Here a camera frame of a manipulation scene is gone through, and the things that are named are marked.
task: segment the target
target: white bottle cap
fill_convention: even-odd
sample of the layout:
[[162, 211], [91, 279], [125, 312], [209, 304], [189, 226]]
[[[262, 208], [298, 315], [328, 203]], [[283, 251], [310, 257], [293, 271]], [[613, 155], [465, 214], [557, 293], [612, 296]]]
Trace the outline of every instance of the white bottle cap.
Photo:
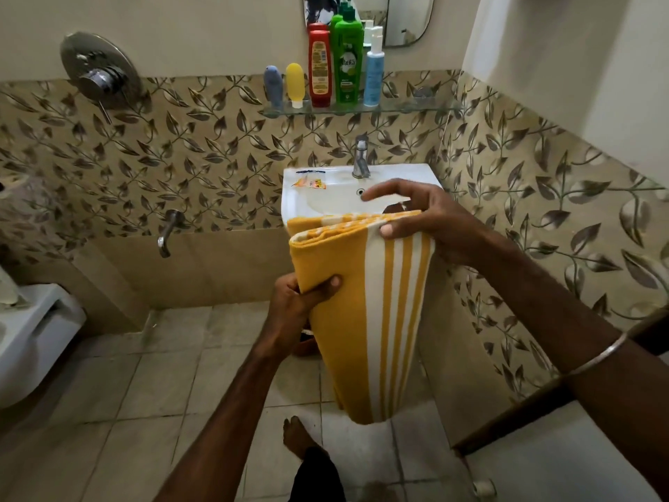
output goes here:
[[371, 52], [374, 54], [380, 54], [381, 48], [383, 47], [383, 26], [374, 26], [371, 30]]
[[374, 26], [374, 20], [373, 19], [365, 19], [362, 21], [362, 24], [364, 25], [364, 40], [363, 44], [364, 45], [370, 45], [372, 43], [372, 33], [371, 29]]

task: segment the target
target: white sink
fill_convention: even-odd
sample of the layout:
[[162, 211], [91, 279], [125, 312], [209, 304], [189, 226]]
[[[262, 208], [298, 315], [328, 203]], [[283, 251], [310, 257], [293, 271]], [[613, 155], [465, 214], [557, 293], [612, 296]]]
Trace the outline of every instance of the white sink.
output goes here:
[[[293, 184], [310, 171], [309, 179], [319, 178], [325, 189], [294, 187]], [[391, 178], [404, 178], [420, 183], [439, 185], [439, 180], [428, 164], [389, 164], [369, 168], [371, 176], [366, 179], [353, 177], [353, 166], [287, 168], [284, 170], [284, 186], [281, 198], [281, 217], [285, 223], [295, 217], [321, 217], [344, 213], [382, 213], [390, 204], [406, 201], [400, 195], [387, 195], [363, 202], [360, 195], [376, 183]]]

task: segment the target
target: yellow bottle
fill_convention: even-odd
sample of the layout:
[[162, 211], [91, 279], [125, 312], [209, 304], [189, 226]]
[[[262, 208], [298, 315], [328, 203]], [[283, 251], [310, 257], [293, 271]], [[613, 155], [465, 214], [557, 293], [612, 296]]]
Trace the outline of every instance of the yellow bottle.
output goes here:
[[305, 72], [297, 63], [291, 63], [286, 68], [286, 88], [288, 88], [292, 106], [295, 109], [301, 109], [305, 99]]

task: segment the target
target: person's left hand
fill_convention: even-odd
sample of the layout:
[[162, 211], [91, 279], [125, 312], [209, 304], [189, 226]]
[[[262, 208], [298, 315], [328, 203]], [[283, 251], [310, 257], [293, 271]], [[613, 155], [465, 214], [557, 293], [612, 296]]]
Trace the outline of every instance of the person's left hand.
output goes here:
[[274, 283], [270, 310], [255, 348], [261, 354], [283, 361], [300, 341], [300, 333], [309, 312], [318, 303], [330, 299], [341, 287], [341, 277], [333, 276], [314, 289], [300, 294], [295, 273], [284, 275]]

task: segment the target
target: round metal plate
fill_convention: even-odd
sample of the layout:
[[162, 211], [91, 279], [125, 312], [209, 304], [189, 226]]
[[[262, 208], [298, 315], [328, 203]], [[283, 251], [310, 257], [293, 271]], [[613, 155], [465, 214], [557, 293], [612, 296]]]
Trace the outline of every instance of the round metal plate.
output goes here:
[[100, 67], [115, 66], [123, 71], [126, 81], [121, 91], [99, 98], [88, 97], [101, 102], [107, 109], [128, 108], [128, 103], [134, 104], [142, 94], [142, 81], [130, 59], [100, 35], [85, 32], [69, 34], [60, 45], [60, 58], [75, 84], [82, 75]]

